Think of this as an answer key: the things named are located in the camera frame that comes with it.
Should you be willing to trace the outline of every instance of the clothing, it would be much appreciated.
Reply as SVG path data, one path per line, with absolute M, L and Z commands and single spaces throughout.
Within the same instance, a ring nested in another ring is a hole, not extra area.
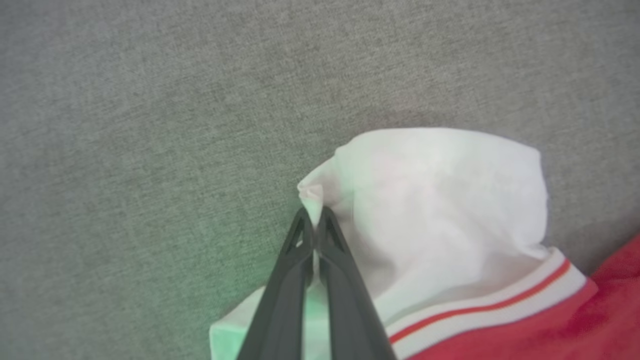
M 315 224 L 323 206 L 336 214 L 399 359 L 431 358 L 461 335 L 520 324 L 593 287 L 560 250 L 541 244 L 540 154 L 511 140 L 442 128 L 373 131 L 338 148 L 298 190 Z M 235 358 L 261 291 L 212 325 L 214 360 Z M 330 358 L 323 291 L 315 282 L 307 299 L 307 360 Z M 448 359 L 443 351 L 436 358 Z
M 639 299 L 636 236 L 580 291 L 554 307 L 518 322 L 465 332 L 411 359 L 637 359 Z

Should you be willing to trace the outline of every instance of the white fabric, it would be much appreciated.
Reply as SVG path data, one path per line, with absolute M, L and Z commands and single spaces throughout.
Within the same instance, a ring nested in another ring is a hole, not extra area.
M 550 257 L 540 245 L 547 221 L 540 155 L 497 136 L 365 133 L 298 190 L 315 224 L 323 205 L 334 210 L 387 331 L 435 305 L 499 292 Z M 322 291 L 312 287 L 305 309 L 308 360 L 329 358 Z M 235 358 L 260 295 L 212 325 L 213 359 Z

